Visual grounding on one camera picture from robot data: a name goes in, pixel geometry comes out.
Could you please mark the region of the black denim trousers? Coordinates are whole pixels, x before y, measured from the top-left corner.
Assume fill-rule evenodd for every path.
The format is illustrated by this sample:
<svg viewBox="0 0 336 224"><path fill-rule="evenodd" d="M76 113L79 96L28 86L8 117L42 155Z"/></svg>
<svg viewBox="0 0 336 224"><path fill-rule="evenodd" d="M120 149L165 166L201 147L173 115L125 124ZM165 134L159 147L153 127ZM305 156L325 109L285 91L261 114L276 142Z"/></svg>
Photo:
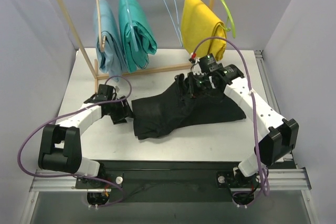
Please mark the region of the black denim trousers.
<svg viewBox="0 0 336 224"><path fill-rule="evenodd" d="M133 130L139 140L160 138L175 129L202 124L227 123L246 118L244 111L219 88L192 98L183 74L161 94L132 100Z"/></svg>

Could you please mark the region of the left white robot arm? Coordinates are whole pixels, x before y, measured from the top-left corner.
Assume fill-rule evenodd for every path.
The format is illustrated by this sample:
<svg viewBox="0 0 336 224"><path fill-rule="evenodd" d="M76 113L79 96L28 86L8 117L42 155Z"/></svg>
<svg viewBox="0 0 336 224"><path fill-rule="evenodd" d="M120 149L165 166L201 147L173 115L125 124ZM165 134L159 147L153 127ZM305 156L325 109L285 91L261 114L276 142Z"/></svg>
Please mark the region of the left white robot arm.
<svg viewBox="0 0 336 224"><path fill-rule="evenodd" d="M38 166L43 170L88 176L95 188L105 185L106 173L101 164L82 155L81 135L94 122L109 116L113 124L125 123L133 113L126 96L118 97L114 86L101 84L98 92L85 100L78 113L43 128Z"/></svg>

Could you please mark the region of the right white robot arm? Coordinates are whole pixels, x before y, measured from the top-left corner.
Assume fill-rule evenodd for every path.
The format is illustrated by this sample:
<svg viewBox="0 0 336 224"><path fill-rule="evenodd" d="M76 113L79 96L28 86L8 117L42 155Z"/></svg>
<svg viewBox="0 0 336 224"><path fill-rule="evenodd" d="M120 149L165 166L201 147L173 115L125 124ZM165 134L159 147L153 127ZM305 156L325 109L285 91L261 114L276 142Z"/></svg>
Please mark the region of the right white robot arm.
<svg viewBox="0 0 336 224"><path fill-rule="evenodd" d="M250 118L258 145L233 172L234 183L245 186L252 175L272 166L295 148L299 125L296 120L287 120L270 107L235 65L224 67L213 55L207 55L195 64L200 68L199 73L190 71L185 79L176 77L182 99L195 105L180 126Z"/></svg>

